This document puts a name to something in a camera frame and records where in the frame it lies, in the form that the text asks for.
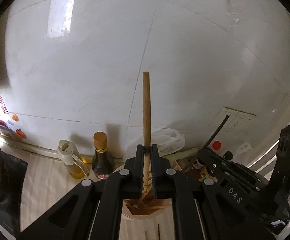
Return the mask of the black thin chopstick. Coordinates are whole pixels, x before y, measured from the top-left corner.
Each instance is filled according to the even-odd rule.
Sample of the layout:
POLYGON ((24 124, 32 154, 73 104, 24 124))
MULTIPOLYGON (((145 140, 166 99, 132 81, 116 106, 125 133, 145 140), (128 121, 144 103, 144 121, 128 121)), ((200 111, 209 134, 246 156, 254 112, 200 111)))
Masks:
POLYGON ((215 132, 211 135, 211 137, 206 141, 206 143, 202 146, 203 148, 206 148, 210 145, 210 143, 214 140, 214 138, 218 135, 218 133, 221 131, 221 129, 225 126, 227 123, 227 120, 229 119, 230 115, 226 115, 224 120, 221 122, 221 124, 217 127, 215 132))

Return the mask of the light wooden chopstick thick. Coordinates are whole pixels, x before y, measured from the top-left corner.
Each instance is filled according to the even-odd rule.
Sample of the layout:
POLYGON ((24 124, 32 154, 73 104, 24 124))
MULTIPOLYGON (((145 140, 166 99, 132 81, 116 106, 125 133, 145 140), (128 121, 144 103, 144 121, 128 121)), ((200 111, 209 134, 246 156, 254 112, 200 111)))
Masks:
POLYGON ((151 101, 150 101, 150 76, 143 72, 143 145, 144 145, 144 191, 147 192, 150 164, 151 141, 151 101))

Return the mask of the dark sauce bottle brown cap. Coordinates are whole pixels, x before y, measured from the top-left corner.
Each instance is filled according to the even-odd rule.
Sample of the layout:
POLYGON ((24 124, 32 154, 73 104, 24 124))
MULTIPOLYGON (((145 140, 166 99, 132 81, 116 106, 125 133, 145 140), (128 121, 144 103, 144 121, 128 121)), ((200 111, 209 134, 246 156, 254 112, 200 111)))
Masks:
POLYGON ((100 180, 106 180, 114 171, 114 159, 108 153, 107 136, 104 132, 93 135, 95 154, 92 160, 92 170, 100 180))

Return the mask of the white utensil holder wooden insert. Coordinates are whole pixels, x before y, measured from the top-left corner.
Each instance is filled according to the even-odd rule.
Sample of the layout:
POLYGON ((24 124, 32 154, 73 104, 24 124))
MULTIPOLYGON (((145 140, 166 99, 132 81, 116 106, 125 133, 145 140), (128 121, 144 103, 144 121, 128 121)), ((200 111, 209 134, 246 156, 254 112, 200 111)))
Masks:
POLYGON ((119 239, 175 239, 171 199, 153 195, 152 173, 140 199, 125 199, 119 239))

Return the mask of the white plastic bag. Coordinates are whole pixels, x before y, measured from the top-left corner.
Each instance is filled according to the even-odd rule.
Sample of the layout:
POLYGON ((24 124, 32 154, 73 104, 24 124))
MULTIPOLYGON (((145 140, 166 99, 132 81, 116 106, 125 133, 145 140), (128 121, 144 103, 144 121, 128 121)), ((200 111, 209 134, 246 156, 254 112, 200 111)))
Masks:
MULTIPOLYGON (((151 144, 156 144, 159 156, 164 157, 183 149, 185 136, 175 129, 165 128, 151 134, 151 144)), ((124 160, 133 158, 136 155, 137 145, 143 145, 143 136, 127 145, 123 154, 124 160)))

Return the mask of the white oil dispenser bottle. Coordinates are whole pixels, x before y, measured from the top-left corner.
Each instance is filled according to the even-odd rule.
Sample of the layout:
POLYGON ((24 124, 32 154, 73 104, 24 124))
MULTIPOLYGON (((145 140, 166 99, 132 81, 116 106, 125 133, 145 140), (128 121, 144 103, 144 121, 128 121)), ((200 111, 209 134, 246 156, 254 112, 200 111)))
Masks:
POLYGON ((89 176, 89 170, 73 142, 60 140, 57 153, 72 178, 82 179, 89 176))

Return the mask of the small clear plastic bag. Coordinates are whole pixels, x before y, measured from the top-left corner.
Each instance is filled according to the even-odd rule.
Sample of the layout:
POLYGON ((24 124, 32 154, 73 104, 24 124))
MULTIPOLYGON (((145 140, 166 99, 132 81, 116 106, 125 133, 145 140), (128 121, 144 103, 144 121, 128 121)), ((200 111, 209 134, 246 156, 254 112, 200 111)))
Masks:
POLYGON ((245 143, 243 143, 242 145, 240 145, 240 146, 236 149, 235 154, 234 154, 234 157, 235 157, 235 158, 238 158, 238 157, 240 157, 243 153, 248 152, 250 149, 252 149, 251 144, 250 144, 249 142, 245 142, 245 143))

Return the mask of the black capped seasoning bottle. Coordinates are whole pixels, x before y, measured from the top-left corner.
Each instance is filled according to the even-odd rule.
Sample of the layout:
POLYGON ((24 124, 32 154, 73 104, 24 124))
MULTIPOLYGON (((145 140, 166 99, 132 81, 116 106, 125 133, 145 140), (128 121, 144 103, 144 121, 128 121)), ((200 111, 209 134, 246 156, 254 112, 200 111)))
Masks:
POLYGON ((232 152, 227 151, 222 157, 226 160, 232 160, 234 156, 232 152))

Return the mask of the red capped seasoning bottle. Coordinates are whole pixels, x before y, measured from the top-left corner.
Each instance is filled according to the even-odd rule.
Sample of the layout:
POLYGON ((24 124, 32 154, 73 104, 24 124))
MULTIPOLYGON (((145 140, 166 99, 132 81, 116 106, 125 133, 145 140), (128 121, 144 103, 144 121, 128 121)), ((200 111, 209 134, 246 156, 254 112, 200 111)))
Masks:
POLYGON ((212 143, 212 149, 213 149, 214 151, 218 151, 218 150, 220 150, 221 148, 222 148, 222 144, 221 144, 220 141, 216 140, 216 141, 214 141, 214 142, 212 143))

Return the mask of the black stove top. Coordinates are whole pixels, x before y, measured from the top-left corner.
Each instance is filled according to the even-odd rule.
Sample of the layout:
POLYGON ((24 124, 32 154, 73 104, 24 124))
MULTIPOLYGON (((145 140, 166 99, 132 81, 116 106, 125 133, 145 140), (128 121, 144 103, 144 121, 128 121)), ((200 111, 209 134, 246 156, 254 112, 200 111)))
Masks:
POLYGON ((28 163, 1 152, 0 225, 12 236, 20 234, 20 203, 28 163))

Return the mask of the white wall socket panel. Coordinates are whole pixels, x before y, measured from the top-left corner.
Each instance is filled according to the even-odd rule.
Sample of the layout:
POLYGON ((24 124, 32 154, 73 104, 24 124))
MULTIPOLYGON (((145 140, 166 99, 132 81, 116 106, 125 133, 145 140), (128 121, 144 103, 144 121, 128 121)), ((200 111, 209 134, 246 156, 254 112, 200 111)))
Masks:
POLYGON ((229 116, 223 128, 232 128, 232 129, 245 129, 253 124, 253 121, 256 119, 256 115, 238 111, 235 109, 223 107, 219 114, 211 122, 210 127, 217 128, 225 119, 229 116))

